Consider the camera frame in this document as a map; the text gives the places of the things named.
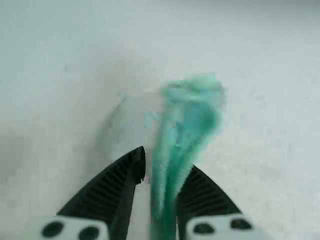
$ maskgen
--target white table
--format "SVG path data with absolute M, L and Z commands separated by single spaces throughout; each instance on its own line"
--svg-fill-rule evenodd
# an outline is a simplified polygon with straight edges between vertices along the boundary
M 203 72 L 217 74 L 227 106 L 199 166 L 274 239 L 320 239 L 319 11 L 267 0 L 1 1 L 0 239 L 54 215 L 106 165 L 87 153 L 119 94 Z M 144 238 L 136 226 L 128 239 Z

